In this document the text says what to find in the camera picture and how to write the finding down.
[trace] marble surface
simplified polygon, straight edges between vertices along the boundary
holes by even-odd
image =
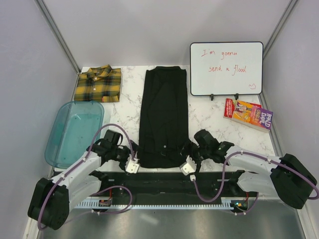
[[[139,142],[139,124],[140,111],[144,90],[144,78],[146,70],[151,70],[155,66],[124,66],[116,67],[122,69],[122,89],[120,102],[102,103],[105,109],[103,124],[116,123],[128,133],[130,139]],[[263,153],[266,155],[275,155],[271,144],[270,136],[248,126],[233,122],[223,117],[226,97],[215,97],[213,101],[208,96],[195,97],[190,94],[189,66],[180,66],[187,70],[187,91],[188,91],[188,117],[189,117],[189,138],[194,140],[193,136],[201,129],[209,131],[218,141],[229,141],[247,150]],[[258,96],[240,96],[240,100],[259,103]],[[116,127],[109,129],[120,131]],[[127,140],[123,140],[123,145],[128,145]],[[99,168],[100,171],[119,171],[118,162],[109,161]],[[227,167],[227,171],[236,171],[236,167]],[[216,164],[207,159],[202,162],[201,171],[221,171],[222,164]],[[167,171],[180,172],[179,168],[170,169],[145,169],[140,168],[139,172],[146,171]]]

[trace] book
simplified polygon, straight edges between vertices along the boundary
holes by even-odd
[[[253,128],[256,128],[263,132],[269,132],[274,113],[266,109],[253,106],[250,115],[250,124]]]
[[[270,131],[272,119],[273,112],[243,101],[237,101],[232,116],[233,121],[263,132]]]
[[[232,99],[227,98],[225,103],[225,110],[224,110],[224,118],[231,119],[235,110],[235,103],[237,105],[237,102],[234,102]],[[261,108],[261,105],[255,104],[255,103],[249,103],[253,106],[258,106]]]

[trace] gray wall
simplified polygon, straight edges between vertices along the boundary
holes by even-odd
[[[0,7],[0,238],[22,238],[44,150],[76,73],[33,0]]]
[[[79,64],[188,65],[196,41],[267,43],[289,0],[44,0]]]
[[[319,180],[318,9],[318,0],[297,4],[266,56],[264,93],[283,151],[294,154]],[[319,201],[310,205],[319,225]]]

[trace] plaid shirt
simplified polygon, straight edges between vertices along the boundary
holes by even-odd
[[[120,101],[121,69],[112,69],[110,65],[90,68],[79,75],[75,90],[75,101]]]

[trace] black garment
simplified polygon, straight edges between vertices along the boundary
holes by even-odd
[[[188,140],[186,70],[178,66],[146,71],[138,159],[144,168],[179,167]]]

